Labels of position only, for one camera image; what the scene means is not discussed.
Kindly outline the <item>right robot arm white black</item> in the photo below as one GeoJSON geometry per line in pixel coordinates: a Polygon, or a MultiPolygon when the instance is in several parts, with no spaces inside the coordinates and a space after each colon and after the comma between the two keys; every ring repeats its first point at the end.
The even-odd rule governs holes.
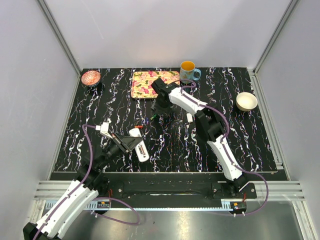
{"type": "Polygon", "coordinates": [[[151,87],[157,94],[152,110],[158,115],[169,115],[176,105],[191,114],[195,120],[197,136],[211,147],[222,166],[226,178],[226,183],[222,187],[233,198],[243,195],[248,178],[229,147],[227,135],[230,128],[223,114],[212,104],[191,96],[175,82],[166,84],[158,78],[151,87]]]}

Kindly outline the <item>white remote control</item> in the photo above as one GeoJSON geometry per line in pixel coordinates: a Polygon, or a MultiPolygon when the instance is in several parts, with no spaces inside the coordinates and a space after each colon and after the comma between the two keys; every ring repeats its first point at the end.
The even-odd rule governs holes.
{"type": "MultiPolygon", "coordinates": [[[[129,131],[129,135],[131,137],[142,137],[142,134],[140,132],[140,129],[139,128],[132,128],[130,131],[129,131]]],[[[145,145],[145,142],[144,140],[142,140],[135,148],[135,152],[137,154],[137,157],[138,157],[138,160],[139,162],[143,163],[143,162],[146,162],[149,160],[150,158],[150,155],[148,153],[148,150],[146,148],[146,145],[145,145]],[[139,146],[143,146],[145,152],[146,152],[146,155],[141,155],[140,153],[140,150],[139,150],[139,146]]]]}

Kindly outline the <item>white battery cover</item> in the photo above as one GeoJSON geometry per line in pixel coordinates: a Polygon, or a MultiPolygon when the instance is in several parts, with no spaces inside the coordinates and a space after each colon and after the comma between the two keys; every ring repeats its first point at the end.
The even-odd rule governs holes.
{"type": "Polygon", "coordinates": [[[186,117],[187,117],[187,121],[188,121],[189,123],[192,123],[192,122],[193,122],[193,116],[192,116],[190,113],[187,113],[187,114],[186,114],[186,117]]]}

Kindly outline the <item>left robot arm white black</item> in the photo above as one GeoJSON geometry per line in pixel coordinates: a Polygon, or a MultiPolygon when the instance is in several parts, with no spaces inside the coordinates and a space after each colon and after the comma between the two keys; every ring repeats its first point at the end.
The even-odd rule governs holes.
{"type": "Polygon", "coordinates": [[[101,165],[121,153],[129,153],[143,140],[141,136],[111,135],[109,145],[98,158],[88,135],[89,163],[83,165],[67,190],[56,204],[36,223],[27,223],[22,232],[25,240],[61,240],[68,228],[95,198],[108,193],[108,180],[103,176],[101,165]]]}

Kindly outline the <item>red orange battery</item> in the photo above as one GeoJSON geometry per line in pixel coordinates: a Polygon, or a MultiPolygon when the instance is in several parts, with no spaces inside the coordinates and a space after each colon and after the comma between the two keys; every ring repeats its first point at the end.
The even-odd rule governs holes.
{"type": "Polygon", "coordinates": [[[141,155],[145,156],[146,155],[146,151],[144,150],[143,146],[140,145],[138,148],[139,148],[139,151],[140,151],[141,155]]]}

